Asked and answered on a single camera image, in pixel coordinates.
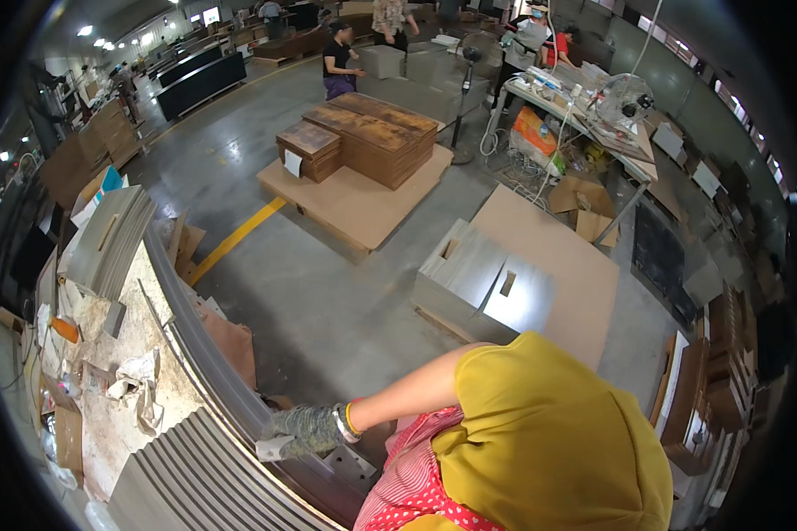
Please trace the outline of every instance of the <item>black shirt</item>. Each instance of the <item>black shirt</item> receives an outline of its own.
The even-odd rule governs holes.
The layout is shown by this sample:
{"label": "black shirt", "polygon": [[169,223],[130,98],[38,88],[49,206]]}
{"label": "black shirt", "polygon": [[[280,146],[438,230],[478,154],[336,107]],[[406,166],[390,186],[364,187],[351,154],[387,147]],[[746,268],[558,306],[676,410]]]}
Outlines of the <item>black shirt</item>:
{"label": "black shirt", "polygon": [[347,44],[339,44],[337,43],[337,39],[330,39],[325,49],[322,50],[322,77],[331,77],[335,76],[336,74],[330,74],[328,72],[328,67],[325,65],[325,57],[335,57],[334,59],[334,66],[336,68],[345,68],[345,64],[348,62],[348,59],[351,57],[348,50],[351,47]]}

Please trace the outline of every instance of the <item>paper label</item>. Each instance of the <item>paper label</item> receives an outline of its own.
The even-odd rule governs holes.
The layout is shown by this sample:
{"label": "paper label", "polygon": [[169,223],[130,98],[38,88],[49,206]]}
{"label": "paper label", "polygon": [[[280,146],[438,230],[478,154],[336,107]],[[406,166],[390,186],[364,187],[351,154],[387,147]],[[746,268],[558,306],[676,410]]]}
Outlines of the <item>paper label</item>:
{"label": "paper label", "polygon": [[301,178],[301,157],[289,150],[284,150],[284,167],[289,170],[289,173]]}

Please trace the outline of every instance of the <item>orange bag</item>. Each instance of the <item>orange bag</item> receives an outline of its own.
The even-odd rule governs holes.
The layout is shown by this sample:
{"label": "orange bag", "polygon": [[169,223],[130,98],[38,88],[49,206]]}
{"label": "orange bag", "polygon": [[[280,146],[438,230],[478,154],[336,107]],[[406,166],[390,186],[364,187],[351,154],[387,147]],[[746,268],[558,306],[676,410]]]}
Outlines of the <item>orange bag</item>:
{"label": "orange bag", "polygon": [[555,150],[557,137],[550,131],[545,137],[541,136],[541,126],[543,121],[531,110],[530,107],[525,106],[517,115],[517,121],[513,124],[513,130],[520,133],[523,138],[528,140],[535,148],[542,151],[543,154],[549,156]]}

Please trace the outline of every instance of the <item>gray knitted glove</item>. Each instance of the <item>gray knitted glove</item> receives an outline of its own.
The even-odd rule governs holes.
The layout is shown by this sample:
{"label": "gray knitted glove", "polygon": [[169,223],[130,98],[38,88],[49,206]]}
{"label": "gray knitted glove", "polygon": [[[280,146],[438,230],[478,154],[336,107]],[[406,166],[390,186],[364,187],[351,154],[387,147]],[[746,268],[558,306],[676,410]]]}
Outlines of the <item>gray knitted glove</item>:
{"label": "gray knitted glove", "polygon": [[345,404],[333,407],[297,405],[272,415],[272,419],[260,434],[260,440],[266,441],[283,435],[294,436],[295,439],[280,449],[280,456],[283,459],[296,459],[313,452],[333,450],[345,442],[333,416],[333,410],[337,407],[341,408],[340,419],[350,430],[345,420]]}

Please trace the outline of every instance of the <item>red shirt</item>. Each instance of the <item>red shirt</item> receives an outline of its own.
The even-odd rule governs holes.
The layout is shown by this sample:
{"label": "red shirt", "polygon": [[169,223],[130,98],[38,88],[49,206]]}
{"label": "red shirt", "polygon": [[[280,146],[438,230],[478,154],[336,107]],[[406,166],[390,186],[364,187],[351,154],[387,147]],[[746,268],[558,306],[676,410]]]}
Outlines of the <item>red shirt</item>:
{"label": "red shirt", "polygon": [[[556,33],[555,34],[555,44],[558,46],[558,52],[563,52],[565,54],[569,54],[569,48],[567,48],[567,37],[564,36],[563,33]],[[549,65],[555,65],[555,48],[552,47],[552,44],[547,42],[546,46],[549,47],[546,49],[546,63]]]}

